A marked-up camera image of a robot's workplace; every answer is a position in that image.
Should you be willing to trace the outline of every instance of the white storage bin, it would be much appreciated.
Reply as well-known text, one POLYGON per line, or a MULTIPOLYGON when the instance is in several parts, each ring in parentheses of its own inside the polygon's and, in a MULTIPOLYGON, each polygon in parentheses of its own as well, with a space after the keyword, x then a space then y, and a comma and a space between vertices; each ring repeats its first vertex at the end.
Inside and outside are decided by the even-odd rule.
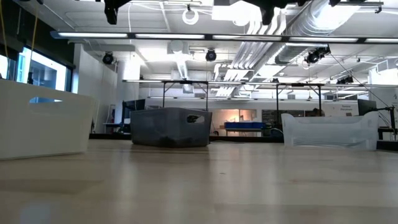
POLYGON ((211 115, 211 112, 184 108, 132 111, 132 141, 157 147, 207 146, 211 115))
POLYGON ((0 80, 0 159, 86 151, 94 105, 88 96, 0 80), (60 101, 29 103, 35 97, 60 101))
POLYGON ((282 114, 285 146, 329 146, 376 150, 378 113, 353 117, 294 118, 282 114))

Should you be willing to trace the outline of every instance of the ceiling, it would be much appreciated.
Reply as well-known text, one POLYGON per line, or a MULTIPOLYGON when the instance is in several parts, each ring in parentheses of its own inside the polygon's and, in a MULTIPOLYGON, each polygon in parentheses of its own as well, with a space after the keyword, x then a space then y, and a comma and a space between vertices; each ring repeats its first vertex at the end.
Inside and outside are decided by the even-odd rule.
MULTIPOLYGON (((18 2, 23 8, 35 14, 36 1, 18 2)), ((202 1, 201 10, 211 13, 212 0, 202 1)), ((398 1, 383 0, 383 11, 375 14, 375 7, 361 8, 345 24, 335 30, 332 35, 338 36, 383 36, 396 37, 398 35, 398 1)), ((185 6, 165 5, 165 16, 156 4, 124 5, 119 9, 118 24, 109 25, 103 13, 104 4, 97 2, 74 1, 74 0, 51 0, 46 1, 44 6, 39 6, 39 18, 56 30, 62 31, 87 31, 87 32, 181 32, 181 33, 209 33, 209 34, 243 34, 247 32, 248 26, 234 25, 231 21, 214 21, 211 15, 199 13, 199 20, 195 25, 188 25, 182 20, 182 10, 185 6)), ((299 13, 301 8, 290 7, 286 10, 287 23, 299 13)), ((132 44, 146 61, 141 72, 146 75, 158 73, 170 73, 177 69, 175 62, 162 61, 162 55, 166 53, 169 41, 160 40, 94 40, 91 44, 99 45, 129 45, 132 44)), ((218 62, 230 62, 234 59, 236 52, 241 46, 240 42, 205 42, 188 41, 190 48, 195 49, 193 60, 187 62, 189 70, 213 71, 216 63, 205 61, 205 53, 208 48, 214 48, 217 53, 218 62)), ((289 66, 282 72, 287 82, 302 82, 308 76, 318 81, 326 80, 332 75, 339 74, 345 69, 354 69, 354 75, 361 81, 367 78, 367 68, 373 66, 371 63, 379 62, 380 58, 386 56, 398 56, 398 45, 330 45, 334 59, 331 56, 324 58, 320 63, 309 70, 302 67, 303 58, 297 59, 297 66, 289 66)), ((129 52, 120 52, 119 58, 127 58, 129 52)))

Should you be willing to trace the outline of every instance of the metal pole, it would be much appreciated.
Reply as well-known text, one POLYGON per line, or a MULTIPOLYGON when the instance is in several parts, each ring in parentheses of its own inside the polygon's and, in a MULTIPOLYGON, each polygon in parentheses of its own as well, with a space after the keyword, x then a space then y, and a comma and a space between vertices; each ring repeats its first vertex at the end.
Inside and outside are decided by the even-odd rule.
POLYGON ((279 85, 276 85, 276 125, 279 126, 279 85))
POLYGON ((318 96, 319 96, 319 116, 322 116, 321 86, 320 85, 318 85, 318 96))
POLYGON ((209 83, 207 83, 206 86, 206 111, 209 111, 209 83))
POLYGON ((166 94, 166 82, 163 82, 163 108, 164 108, 164 98, 166 94))

